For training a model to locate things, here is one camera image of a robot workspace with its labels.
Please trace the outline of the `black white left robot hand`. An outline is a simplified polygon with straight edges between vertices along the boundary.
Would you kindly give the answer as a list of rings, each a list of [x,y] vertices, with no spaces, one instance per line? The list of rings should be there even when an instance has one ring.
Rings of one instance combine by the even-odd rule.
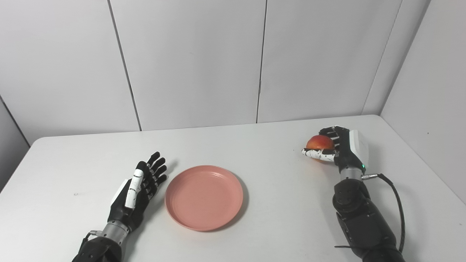
[[[129,231],[140,227],[151,199],[167,180],[166,171],[165,158],[158,151],[147,162],[140,161],[133,176],[123,181],[113,197],[107,221],[119,221]]]

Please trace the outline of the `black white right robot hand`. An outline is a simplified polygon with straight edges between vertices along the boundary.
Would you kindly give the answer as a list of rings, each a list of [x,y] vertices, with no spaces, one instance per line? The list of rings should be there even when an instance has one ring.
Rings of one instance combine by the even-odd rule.
[[[334,163],[340,172],[357,169],[363,175],[366,173],[368,143],[358,130],[341,126],[323,128],[301,152],[309,158]]]

